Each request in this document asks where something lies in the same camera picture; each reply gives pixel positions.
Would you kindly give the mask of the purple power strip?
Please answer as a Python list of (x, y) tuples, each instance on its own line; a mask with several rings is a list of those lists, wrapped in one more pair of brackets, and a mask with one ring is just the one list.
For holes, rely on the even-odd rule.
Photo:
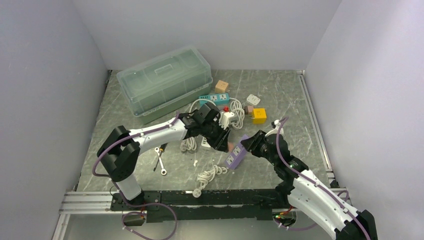
[(242, 141), (248, 139), (249, 136), (244, 134), (238, 141), (237, 144), (235, 144), (233, 150), (230, 152), (226, 160), (224, 161), (225, 164), (229, 169), (235, 170), (238, 165), (242, 162), (244, 157), (247, 155), (247, 150), (243, 147)]

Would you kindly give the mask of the white power strip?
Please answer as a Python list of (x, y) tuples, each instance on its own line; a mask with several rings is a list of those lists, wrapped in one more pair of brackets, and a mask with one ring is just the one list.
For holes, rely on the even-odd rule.
[(200, 143), (200, 147), (206, 150), (210, 150), (212, 147), (209, 145), (209, 143), (207, 142), (207, 139), (205, 137), (202, 138), (201, 143)]

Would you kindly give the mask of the teal power strip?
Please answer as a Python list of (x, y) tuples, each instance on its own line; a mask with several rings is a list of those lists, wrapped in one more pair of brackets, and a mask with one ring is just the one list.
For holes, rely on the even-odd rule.
[(203, 105), (205, 103), (213, 102), (215, 105), (228, 105), (230, 102), (230, 97), (228, 93), (215, 93), (208, 95), (201, 95), (198, 97), (199, 104)]

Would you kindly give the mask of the yellow cube socket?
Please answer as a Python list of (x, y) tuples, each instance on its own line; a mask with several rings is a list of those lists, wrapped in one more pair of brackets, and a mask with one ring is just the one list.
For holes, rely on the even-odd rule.
[(267, 121), (267, 113), (265, 108), (254, 108), (251, 115), (252, 123), (254, 125), (264, 124)]

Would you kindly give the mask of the small pink plug adapter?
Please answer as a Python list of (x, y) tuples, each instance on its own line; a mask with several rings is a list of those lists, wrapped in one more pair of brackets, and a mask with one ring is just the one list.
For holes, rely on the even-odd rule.
[(246, 115), (252, 115), (253, 114), (253, 111), (254, 111), (254, 107), (252, 105), (246, 105), (244, 107), (244, 113)]

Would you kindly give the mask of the beige cube plug adapter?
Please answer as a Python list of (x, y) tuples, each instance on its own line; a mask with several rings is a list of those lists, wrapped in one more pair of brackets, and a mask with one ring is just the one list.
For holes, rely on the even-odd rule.
[(218, 82), (215, 85), (214, 92), (217, 94), (224, 94), (224, 93), (227, 93), (228, 90), (229, 90), (229, 83), (223, 80), (218, 80)]

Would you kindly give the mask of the white plug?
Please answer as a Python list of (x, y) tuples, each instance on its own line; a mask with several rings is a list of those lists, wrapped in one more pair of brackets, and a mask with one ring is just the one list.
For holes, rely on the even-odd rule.
[(261, 99), (256, 95), (250, 94), (246, 98), (246, 101), (252, 106), (257, 106), (261, 102)]

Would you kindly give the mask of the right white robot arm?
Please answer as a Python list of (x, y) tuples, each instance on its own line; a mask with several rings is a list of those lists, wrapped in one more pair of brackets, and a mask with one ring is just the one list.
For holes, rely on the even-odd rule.
[(291, 154), (280, 134), (258, 131), (242, 140), (253, 156), (266, 159), (282, 180), (275, 187), (276, 200), (284, 207), (299, 209), (319, 225), (333, 240), (378, 239), (374, 216), (359, 211), (323, 184), (309, 167)]

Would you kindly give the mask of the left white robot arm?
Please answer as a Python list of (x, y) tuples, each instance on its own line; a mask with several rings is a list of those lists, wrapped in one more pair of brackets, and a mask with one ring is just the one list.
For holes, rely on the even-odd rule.
[(140, 129), (126, 129), (123, 125), (113, 129), (97, 152), (92, 168), (94, 176), (98, 164), (129, 201), (140, 201), (144, 192), (134, 175), (139, 156), (155, 147), (171, 142), (202, 136), (207, 143), (220, 152), (229, 151), (230, 123), (235, 115), (219, 110), (212, 103), (205, 103), (192, 112), (177, 113), (168, 121)]

